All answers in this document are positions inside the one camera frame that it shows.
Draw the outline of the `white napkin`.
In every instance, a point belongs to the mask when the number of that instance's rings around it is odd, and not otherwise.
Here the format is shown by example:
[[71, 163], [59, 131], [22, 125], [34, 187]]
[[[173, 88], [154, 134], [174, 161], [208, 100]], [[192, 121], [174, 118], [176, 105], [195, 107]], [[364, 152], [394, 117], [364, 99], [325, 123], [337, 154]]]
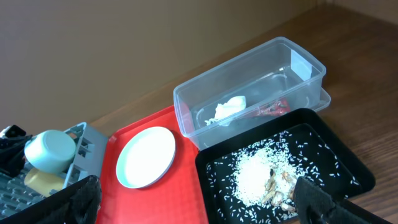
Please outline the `white napkin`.
[[215, 116], [209, 120], [205, 120], [207, 126], [212, 123], [218, 122], [219, 120], [225, 119], [235, 113], [238, 113], [246, 108], [246, 97], [245, 96], [234, 96], [229, 99], [226, 103], [218, 103], [215, 109]]

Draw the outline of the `red snack wrapper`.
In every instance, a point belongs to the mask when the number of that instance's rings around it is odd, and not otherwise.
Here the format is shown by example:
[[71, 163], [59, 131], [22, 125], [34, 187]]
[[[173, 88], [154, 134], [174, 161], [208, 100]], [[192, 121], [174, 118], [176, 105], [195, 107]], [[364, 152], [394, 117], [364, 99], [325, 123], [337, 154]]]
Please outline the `red snack wrapper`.
[[290, 106], [285, 98], [274, 100], [268, 104], [256, 108], [248, 114], [248, 117], [255, 116], [282, 116], [290, 112]]

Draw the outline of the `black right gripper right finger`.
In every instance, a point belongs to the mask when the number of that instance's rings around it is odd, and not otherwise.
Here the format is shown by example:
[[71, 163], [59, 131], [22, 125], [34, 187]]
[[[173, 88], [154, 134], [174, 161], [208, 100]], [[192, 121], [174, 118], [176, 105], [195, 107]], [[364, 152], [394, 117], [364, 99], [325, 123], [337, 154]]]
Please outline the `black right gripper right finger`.
[[343, 198], [334, 198], [299, 177], [293, 201], [301, 224], [391, 224], [391, 222]]

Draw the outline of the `mint green bowl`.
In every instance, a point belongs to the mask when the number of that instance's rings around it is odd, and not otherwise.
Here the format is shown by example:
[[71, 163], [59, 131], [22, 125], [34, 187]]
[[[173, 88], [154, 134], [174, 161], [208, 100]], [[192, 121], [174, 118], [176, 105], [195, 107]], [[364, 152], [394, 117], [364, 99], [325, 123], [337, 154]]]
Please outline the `mint green bowl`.
[[59, 174], [67, 169], [76, 153], [76, 143], [63, 131], [47, 130], [27, 141], [24, 154], [36, 169]]

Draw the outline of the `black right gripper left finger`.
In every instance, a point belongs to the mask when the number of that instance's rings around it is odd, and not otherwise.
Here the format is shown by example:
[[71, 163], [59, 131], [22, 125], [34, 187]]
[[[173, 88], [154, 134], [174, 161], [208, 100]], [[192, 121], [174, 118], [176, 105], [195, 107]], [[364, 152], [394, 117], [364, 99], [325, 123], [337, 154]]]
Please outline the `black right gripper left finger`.
[[100, 203], [100, 179], [89, 175], [1, 220], [1, 224], [95, 224]]

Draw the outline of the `rice and food scraps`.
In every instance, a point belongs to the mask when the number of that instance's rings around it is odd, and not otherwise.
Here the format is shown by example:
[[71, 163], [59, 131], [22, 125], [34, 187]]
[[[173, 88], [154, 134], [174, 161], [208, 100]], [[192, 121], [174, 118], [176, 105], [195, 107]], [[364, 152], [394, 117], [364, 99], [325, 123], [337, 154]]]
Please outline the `rice and food scraps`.
[[315, 131], [296, 127], [241, 147], [205, 166], [220, 223], [281, 223], [297, 216], [299, 177], [343, 198], [362, 191], [359, 180]]

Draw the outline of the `light blue plate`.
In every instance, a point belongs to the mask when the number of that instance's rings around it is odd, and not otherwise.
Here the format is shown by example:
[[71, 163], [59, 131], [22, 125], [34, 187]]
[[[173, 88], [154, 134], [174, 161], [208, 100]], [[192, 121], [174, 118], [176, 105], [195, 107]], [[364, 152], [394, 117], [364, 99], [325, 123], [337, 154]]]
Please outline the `light blue plate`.
[[175, 153], [175, 138], [170, 130], [160, 126], [147, 128], [123, 147], [116, 164], [116, 177], [129, 189], [150, 186], [170, 169]]

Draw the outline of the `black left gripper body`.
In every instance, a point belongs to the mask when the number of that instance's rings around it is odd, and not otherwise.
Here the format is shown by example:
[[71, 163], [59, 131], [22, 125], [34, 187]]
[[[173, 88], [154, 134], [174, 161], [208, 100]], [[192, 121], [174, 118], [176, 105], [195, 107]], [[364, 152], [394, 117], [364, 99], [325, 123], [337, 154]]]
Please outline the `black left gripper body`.
[[16, 177], [25, 166], [25, 144], [32, 139], [17, 125], [13, 124], [1, 131], [1, 173]]

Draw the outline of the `yellow plastic cup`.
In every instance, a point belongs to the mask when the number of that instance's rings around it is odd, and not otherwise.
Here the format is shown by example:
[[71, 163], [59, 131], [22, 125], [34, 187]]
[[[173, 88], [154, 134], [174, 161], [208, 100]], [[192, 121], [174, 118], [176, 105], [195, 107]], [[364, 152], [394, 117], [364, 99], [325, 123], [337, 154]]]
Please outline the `yellow plastic cup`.
[[53, 190], [56, 192], [62, 190], [64, 181], [57, 175], [42, 172], [36, 168], [31, 169], [24, 178], [26, 186], [44, 197], [51, 196]]

